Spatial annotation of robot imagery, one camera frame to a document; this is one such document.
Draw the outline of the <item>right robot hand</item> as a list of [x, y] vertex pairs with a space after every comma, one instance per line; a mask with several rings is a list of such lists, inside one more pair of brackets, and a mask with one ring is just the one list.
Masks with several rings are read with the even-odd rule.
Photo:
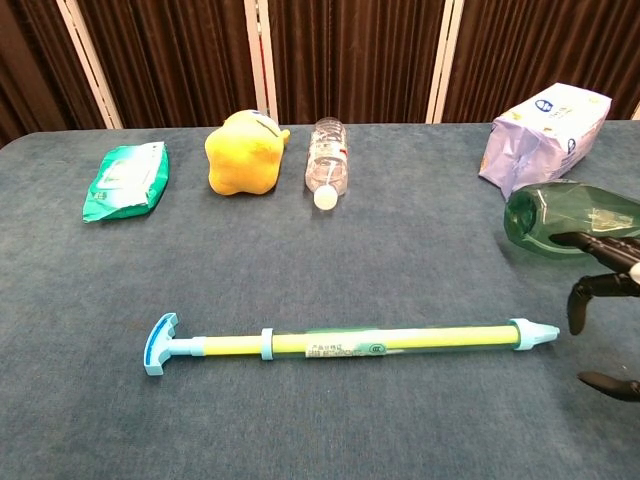
[[[583, 331], [587, 306], [594, 297], [639, 296], [638, 238], [594, 236], [573, 231], [555, 233], [549, 239], [560, 246], [576, 247], [612, 270], [609, 274], [583, 276], [573, 285], [566, 306], [572, 335]], [[625, 402], [639, 401], [638, 380], [619, 380], [595, 371], [581, 372], [578, 379], [611, 398]]]

